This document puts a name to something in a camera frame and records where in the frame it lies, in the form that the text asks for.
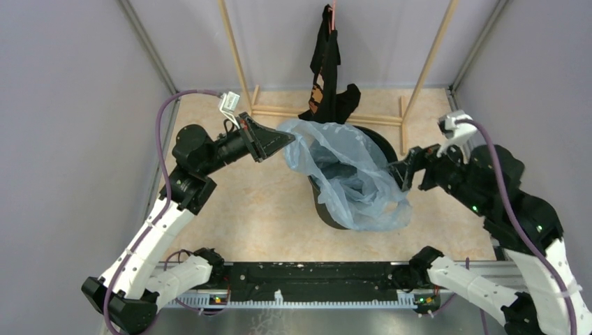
black bucket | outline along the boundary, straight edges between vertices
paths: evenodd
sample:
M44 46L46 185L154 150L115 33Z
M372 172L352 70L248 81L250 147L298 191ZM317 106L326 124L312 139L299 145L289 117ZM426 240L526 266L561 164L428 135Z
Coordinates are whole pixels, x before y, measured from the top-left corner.
M394 152L392 145L390 145L390 143L384 137L382 137L376 131L373 131L371 129L368 129L365 127L360 127L360 126L355 126L355 127L360 129L364 134L366 134L368 137L370 137L370 139L373 140L374 143L376 143L378 145L380 150L382 150L383 153L385 154L387 162L393 163L393 162L397 161L397 154ZM316 184L316 182L311 177L309 177L309 181L310 181L311 185L313 186L313 195L315 198L315 208L316 208L316 212L317 212L318 216L320 217L320 219L323 220L323 222L325 222L326 224L328 224L329 226L331 226L333 228L346 230L347 228L345 228L344 226L338 224L335 220L333 220L333 218L331 217L331 214L327 210L327 206L325 206L325 204L318 203L318 195L320 194L320 189L319 189L318 185Z

gray wall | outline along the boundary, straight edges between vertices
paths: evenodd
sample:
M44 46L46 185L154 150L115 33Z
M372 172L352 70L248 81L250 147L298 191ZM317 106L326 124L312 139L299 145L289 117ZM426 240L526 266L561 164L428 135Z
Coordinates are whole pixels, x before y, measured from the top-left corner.
M310 88L309 64L319 0L226 0L250 87ZM338 0L341 86L415 85L444 15L446 0ZM448 85L496 0L461 0L427 85ZM216 0L133 0L142 23L180 89L238 87Z
M0 333L95 334L80 292L139 227L168 95L115 1L0 1Z
M461 107L523 160L523 187L555 206L592 299L592 2L513 1L459 91Z

plastic bag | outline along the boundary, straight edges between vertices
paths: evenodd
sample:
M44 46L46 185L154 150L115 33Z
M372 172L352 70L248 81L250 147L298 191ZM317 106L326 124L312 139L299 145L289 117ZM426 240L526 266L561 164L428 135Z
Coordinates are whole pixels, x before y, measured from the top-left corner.
M386 231L409 224L411 206L385 170L387 159L359 129L343 124L288 120L277 128L295 135L284 149L291 170L312 176L318 202L352 230Z

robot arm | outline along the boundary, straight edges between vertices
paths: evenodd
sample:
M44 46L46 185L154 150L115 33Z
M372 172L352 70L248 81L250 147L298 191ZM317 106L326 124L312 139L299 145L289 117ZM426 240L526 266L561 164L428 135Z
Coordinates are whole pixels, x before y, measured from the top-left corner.
M422 271L425 280L441 285L479 306L498 320L509 334L569 334L570 319L565 295L571 298L577 322L577 334L592 332L592 314L584 303L565 256L563 228L554 208L546 201L519 189L524 164L500 146L503 181L511 207L521 228L536 249L557 271L568 291L561 292L558 283L522 241L512 226L496 184L493 161L486 146L476 147L467 163L457 145L465 143L477 129L459 120L471 119L462 111L439 120L447 143L427 148L413 148L402 161L390 166L391 175L401 189L411 187L413 175L425 170L419 186L428 191L440 186L478 216L484 216L484 228L499 240L500 245L518 266L529 293L514 292L455 267L440 251L426 247L410 265Z
M216 188L208 177L224 166L251 154L261 162L294 140L288 133L264 127L247 113L241 113L233 124L239 127L212 140L197 124L184 127L177 134L172 150L177 166L170 173L171 202L164 215L154 222L166 206L163 189L148 219L119 258L98 278L89 277L82 291L99 313L105 313L103 303L112 279L125 257L129 259L112 284L108 313L110 319L129 334L144 331L168 302L188 289L221 280L223 259L213 250L200 249L173 269L151 277L179 232L202 209Z

wooden stand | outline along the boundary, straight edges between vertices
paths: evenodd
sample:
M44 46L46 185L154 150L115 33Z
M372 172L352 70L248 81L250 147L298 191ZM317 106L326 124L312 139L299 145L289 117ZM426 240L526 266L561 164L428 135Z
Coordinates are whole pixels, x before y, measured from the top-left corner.
M425 64L422 68L422 72L420 73L420 77L417 80L417 84L413 89L413 93L411 94L411 98L407 103L407 97L401 96L399 98L399 114L400 117L394 117L390 115L376 115L376 114L351 114L348 118L349 124L363 124L363 125L380 125L380 126L394 126L400 127L401 129L401 155L404 156L407 154L408 149L408 137L407 137L407 122L409 118L409 114L411 110L413 110L413 106L417 101L417 97L421 89L424 86L425 79L429 70L431 68L432 63L436 57L436 53L440 44L442 43L442 39L448 28L448 24L450 23L450 19L452 19L452 15L457 8L459 0L450 0L448 7L446 8L446 13L444 14L444 18L440 23L440 27L438 28L438 33L434 38L434 42L431 45L429 50L427 59ZM232 49L232 55L235 58L235 67L237 70L237 74L239 76L239 81L241 83L241 88L243 91L243 96L246 98L248 103L248 109L250 115L267 115L272 117L297 117L298 114L306 111L308 106L303 106L301 108L295 107L281 107L281 106L268 106L268 105L257 105L257 95L259 94L260 87L259 85L255 86L255 91L253 92L253 97L249 96L249 90L246 87L246 80L244 78L244 73L242 70L241 62L239 53L237 50L236 42L234 33L232 32L232 26L230 25L230 20L228 19L228 12L226 10L226 4L224 0L218 0L218 5L220 7L220 13L222 16L222 20L224 21L224 27L226 29L226 35L228 37L228 42L230 44L230 49Z

